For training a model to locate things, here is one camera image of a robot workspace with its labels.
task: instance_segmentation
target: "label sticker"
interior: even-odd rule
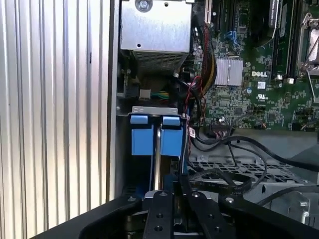
[[[196,138],[195,130],[192,127],[189,127],[189,136]]]

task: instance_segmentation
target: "black expansion slot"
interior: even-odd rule
[[[229,31],[235,30],[236,0],[228,0],[226,3],[227,3],[226,32],[229,32]]]
[[[296,77],[296,67],[298,58],[298,46],[299,46],[299,35],[301,29],[303,11],[303,0],[295,0],[293,14],[292,14],[292,25],[291,25],[291,42],[288,50],[288,63],[287,73],[288,77]]]
[[[214,30],[217,33],[221,31],[221,19],[223,16],[223,7],[224,0],[214,0],[212,12],[215,12],[216,15],[211,15],[211,22],[214,24]]]

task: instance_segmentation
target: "heatsink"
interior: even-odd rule
[[[217,58],[217,77],[215,85],[241,86],[244,61],[238,57]]]

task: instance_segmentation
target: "aluminum case wall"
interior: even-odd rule
[[[113,4],[0,0],[0,239],[114,197]]]

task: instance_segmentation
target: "microchip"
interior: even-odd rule
[[[268,121],[275,121],[275,114],[268,114]]]
[[[291,99],[290,97],[286,97],[285,98],[285,103],[287,103],[287,104],[290,103],[290,99]]]
[[[241,116],[242,113],[243,113],[243,109],[242,108],[235,108],[235,115],[236,116]]]

